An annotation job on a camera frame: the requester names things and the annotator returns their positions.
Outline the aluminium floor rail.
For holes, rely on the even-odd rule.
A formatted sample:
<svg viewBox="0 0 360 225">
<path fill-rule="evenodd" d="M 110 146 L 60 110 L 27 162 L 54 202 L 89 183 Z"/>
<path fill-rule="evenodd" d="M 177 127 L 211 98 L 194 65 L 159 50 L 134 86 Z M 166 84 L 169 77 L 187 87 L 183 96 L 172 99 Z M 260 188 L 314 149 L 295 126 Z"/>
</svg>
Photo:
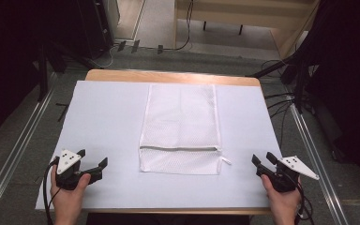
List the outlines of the aluminium floor rail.
<svg viewBox="0 0 360 225">
<path fill-rule="evenodd" d="M 322 190 L 322 195 L 324 196 L 335 225 L 350 225 L 343 211 L 340 199 L 334 189 L 334 186 L 332 185 L 332 182 L 330 181 L 315 143 L 310 135 L 307 123 L 304 120 L 300 98 L 293 101 L 292 115 L 301 134 L 312 167 L 320 177 L 319 184 Z"/>
<path fill-rule="evenodd" d="M 53 90 L 56 86 L 57 79 L 58 74 L 56 72 L 53 72 L 48 77 L 47 94 L 41 101 L 37 103 L 36 107 L 32 111 L 24 128 L 22 129 L 19 138 L 16 140 L 14 146 L 12 147 L 5 161 L 5 164 L 0 170 L 0 199 L 8 186 L 12 174 L 14 174 L 14 171 L 16 170 L 20 160 L 22 159 L 23 153 L 34 134 L 42 115 L 46 111 L 46 108 L 52 98 Z"/>
</svg>

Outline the white table sheet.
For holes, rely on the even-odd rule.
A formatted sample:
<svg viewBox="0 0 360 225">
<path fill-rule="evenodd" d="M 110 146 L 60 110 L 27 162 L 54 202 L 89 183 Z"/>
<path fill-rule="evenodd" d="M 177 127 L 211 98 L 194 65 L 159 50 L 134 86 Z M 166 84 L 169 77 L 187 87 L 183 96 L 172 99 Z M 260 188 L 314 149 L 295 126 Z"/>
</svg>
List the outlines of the white table sheet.
<svg viewBox="0 0 360 225">
<path fill-rule="evenodd" d="M 218 175 L 141 172 L 139 139 L 149 86 L 145 82 L 78 82 L 57 152 L 85 150 L 82 169 L 108 161 L 83 199 L 88 211 L 155 209 L 265 209 L 253 157 L 281 155 L 258 86 L 217 86 L 225 162 Z"/>
</svg>

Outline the person's right hand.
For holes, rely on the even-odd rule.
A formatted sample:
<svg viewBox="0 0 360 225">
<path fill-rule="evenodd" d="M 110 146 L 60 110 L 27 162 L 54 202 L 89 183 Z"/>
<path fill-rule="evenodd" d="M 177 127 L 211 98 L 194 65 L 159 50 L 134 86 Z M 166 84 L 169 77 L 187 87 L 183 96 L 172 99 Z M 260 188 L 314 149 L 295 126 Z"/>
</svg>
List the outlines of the person's right hand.
<svg viewBox="0 0 360 225">
<path fill-rule="evenodd" d="M 273 220 L 276 225 L 295 225 L 295 215 L 298 204 L 301 202 L 301 195 L 298 190 L 290 192 L 277 192 L 269 177 L 261 176 L 262 185 L 266 191 L 270 203 Z"/>
</svg>

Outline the white mesh laundry bag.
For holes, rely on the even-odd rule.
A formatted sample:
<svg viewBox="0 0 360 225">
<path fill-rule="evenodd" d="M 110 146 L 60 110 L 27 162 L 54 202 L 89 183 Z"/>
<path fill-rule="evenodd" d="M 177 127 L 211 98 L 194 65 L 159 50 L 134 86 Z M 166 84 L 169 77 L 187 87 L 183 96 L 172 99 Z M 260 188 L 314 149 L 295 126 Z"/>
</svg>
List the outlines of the white mesh laundry bag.
<svg viewBox="0 0 360 225">
<path fill-rule="evenodd" d="M 139 142 L 145 173 L 218 175 L 222 154 L 213 84 L 152 84 Z"/>
</svg>

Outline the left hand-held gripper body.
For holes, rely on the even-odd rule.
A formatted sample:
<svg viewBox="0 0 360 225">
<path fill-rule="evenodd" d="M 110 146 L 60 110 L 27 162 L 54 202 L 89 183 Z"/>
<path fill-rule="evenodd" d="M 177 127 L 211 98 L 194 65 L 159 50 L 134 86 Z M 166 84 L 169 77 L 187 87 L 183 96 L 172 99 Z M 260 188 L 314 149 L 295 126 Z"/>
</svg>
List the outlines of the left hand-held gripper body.
<svg viewBox="0 0 360 225">
<path fill-rule="evenodd" d="M 84 174 L 90 174 L 89 185 L 102 179 L 102 172 L 92 172 L 92 169 L 81 171 L 81 157 L 77 153 L 63 149 L 59 156 L 55 181 L 59 188 L 74 190 Z"/>
</svg>

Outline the dark curtain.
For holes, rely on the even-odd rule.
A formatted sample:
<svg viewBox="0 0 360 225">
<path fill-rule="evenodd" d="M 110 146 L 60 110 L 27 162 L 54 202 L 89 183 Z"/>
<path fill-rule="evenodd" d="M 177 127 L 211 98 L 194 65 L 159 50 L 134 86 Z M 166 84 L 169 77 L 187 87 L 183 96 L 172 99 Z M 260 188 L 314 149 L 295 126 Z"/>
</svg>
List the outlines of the dark curtain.
<svg viewBox="0 0 360 225">
<path fill-rule="evenodd" d="M 318 69 L 307 91 L 338 128 L 332 144 L 360 167 L 360 0 L 322 0 L 308 37 Z"/>
<path fill-rule="evenodd" d="M 49 36 L 60 0 L 0 0 L 0 127 L 37 85 L 46 65 L 63 72 L 61 47 Z"/>
</svg>

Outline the black tripod stand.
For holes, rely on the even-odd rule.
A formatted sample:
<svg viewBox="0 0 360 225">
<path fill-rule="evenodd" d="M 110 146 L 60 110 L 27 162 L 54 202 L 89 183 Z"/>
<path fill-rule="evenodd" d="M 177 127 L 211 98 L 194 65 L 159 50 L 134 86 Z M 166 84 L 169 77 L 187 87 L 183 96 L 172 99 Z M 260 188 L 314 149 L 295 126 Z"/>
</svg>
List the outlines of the black tripod stand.
<svg viewBox="0 0 360 225">
<path fill-rule="evenodd" d="M 261 77 L 268 75 L 269 73 L 285 67 L 280 80 L 283 84 L 290 84 L 295 82 L 293 90 L 293 104 L 299 113 L 302 113 L 302 102 L 304 87 L 308 82 L 310 63 L 308 58 L 301 53 L 294 53 L 285 59 L 276 60 L 275 64 L 262 68 L 260 71 L 247 75 L 248 78 L 260 79 Z"/>
</svg>

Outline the wooden platform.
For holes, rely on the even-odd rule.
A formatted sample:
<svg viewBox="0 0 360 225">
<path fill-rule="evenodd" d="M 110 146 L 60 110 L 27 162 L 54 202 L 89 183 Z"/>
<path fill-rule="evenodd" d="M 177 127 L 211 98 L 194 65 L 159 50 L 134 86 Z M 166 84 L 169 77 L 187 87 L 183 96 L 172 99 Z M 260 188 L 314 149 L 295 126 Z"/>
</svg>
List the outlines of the wooden platform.
<svg viewBox="0 0 360 225">
<path fill-rule="evenodd" d="M 322 0 L 194 0 L 196 21 L 270 28 L 279 56 L 292 54 L 308 31 Z"/>
</svg>

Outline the person's left hand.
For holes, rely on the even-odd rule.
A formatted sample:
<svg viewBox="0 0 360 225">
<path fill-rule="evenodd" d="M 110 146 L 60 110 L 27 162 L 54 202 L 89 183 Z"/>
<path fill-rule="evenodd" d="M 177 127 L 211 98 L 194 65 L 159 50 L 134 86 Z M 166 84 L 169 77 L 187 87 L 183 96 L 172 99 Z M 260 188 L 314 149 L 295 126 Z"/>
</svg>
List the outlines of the person's left hand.
<svg viewBox="0 0 360 225">
<path fill-rule="evenodd" d="M 83 196 L 91 179 L 84 174 L 74 190 L 60 189 L 56 185 L 56 165 L 52 166 L 50 192 L 54 196 L 52 205 L 55 213 L 54 225 L 76 225 L 83 207 Z"/>
</svg>

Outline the black cabinet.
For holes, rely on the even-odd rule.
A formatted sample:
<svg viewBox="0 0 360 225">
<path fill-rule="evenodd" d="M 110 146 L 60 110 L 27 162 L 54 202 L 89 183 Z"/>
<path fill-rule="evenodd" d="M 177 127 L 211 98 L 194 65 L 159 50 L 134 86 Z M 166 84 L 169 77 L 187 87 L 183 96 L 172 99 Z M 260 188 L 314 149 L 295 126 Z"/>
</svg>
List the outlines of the black cabinet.
<svg viewBox="0 0 360 225">
<path fill-rule="evenodd" d="M 85 56 L 97 59 L 113 45 L 104 0 L 77 0 L 77 4 L 85 37 Z"/>
</svg>

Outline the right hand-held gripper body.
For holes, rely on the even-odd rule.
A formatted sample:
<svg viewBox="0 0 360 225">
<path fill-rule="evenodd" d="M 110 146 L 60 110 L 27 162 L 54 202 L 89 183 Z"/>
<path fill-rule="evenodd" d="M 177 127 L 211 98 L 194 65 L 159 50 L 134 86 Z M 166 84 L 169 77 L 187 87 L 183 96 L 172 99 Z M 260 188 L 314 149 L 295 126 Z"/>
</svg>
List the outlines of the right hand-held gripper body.
<svg viewBox="0 0 360 225">
<path fill-rule="evenodd" d="M 258 176 L 261 176 L 262 174 L 267 175 L 277 192 L 294 191 L 298 185 L 300 174 L 315 180 L 320 179 L 320 176 L 312 171 L 297 156 L 282 157 L 278 158 L 278 160 L 280 161 L 280 164 L 275 165 L 276 170 L 274 172 L 265 166 L 263 170 L 257 169 L 256 171 Z"/>
</svg>

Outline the wooden table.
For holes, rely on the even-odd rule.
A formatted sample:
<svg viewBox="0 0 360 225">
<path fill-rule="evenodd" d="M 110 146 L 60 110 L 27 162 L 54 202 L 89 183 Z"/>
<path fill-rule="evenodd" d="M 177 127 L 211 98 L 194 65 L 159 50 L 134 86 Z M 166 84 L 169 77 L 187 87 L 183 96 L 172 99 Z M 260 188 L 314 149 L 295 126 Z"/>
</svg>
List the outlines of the wooden table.
<svg viewBox="0 0 360 225">
<path fill-rule="evenodd" d="M 130 82 L 130 83 L 191 83 L 191 84 L 220 84 L 257 86 L 261 83 L 256 78 L 227 77 L 215 74 L 162 72 L 150 70 L 107 70 L 91 69 L 85 79 L 99 82 Z M 268 215 L 268 207 L 241 207 L 241 208 L 107 208 L 91 209 L 99 213 L 125 214 L 203 214 L 203 215 Z"/>
</svg>

